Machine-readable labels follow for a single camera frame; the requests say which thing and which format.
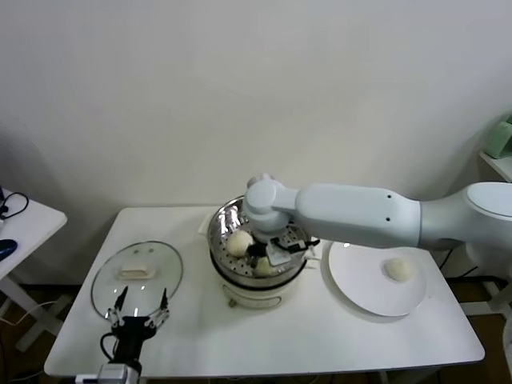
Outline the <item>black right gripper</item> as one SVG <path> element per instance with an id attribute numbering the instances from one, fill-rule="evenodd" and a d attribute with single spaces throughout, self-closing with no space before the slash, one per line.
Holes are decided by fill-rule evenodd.
<path id="1" fill-rule="evenodd" d="M 246 249 L 246 254 L 250 258 L 250 266 L 256 267 L 260 258 L 267 257 L 267 243 L 255 240 L 253 244 Z"/>

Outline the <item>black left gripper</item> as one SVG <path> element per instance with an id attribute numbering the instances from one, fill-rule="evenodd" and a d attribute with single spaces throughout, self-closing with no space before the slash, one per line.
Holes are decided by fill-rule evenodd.
<path id="1" fill-rule="evenodd" d="M 155 336 L 155 327 L 162 326 L 170 313 L 167 288 L 165 288 L 159 307 L 148 317 L 125 316 L 121 321 L 122 308 L 126 300 L 127 291 L 128 287 L 125 286 L 120 295 L 117 296 L 114 306 L 107 310 L 106 317 L 112 325 L 111 332 L 118 341 L 111 361 L 121 364 L 139 361 L 144 342 Z"/>

